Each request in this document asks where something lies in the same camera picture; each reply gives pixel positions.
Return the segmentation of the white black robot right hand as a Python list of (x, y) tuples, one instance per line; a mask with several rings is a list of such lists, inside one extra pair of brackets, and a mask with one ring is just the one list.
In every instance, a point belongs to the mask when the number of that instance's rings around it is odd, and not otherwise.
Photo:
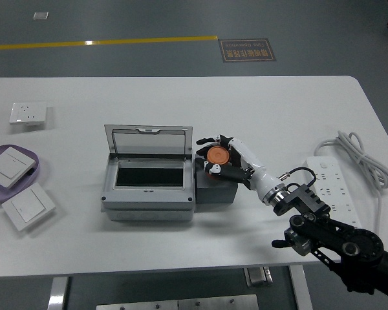
[[(279, 178), (271, 176), (261, 160), (239, 139), (222, 134), (196, 141), (201, 145), (195, 160), (204, 172), (216, 179), (241, 183), (255, 191), (259, 200), (270, 205), (277, 192), (285, 190)], [(206, 157), (212, 147), (222, 147), (229, 153), (227, 164), (214, 163)]]

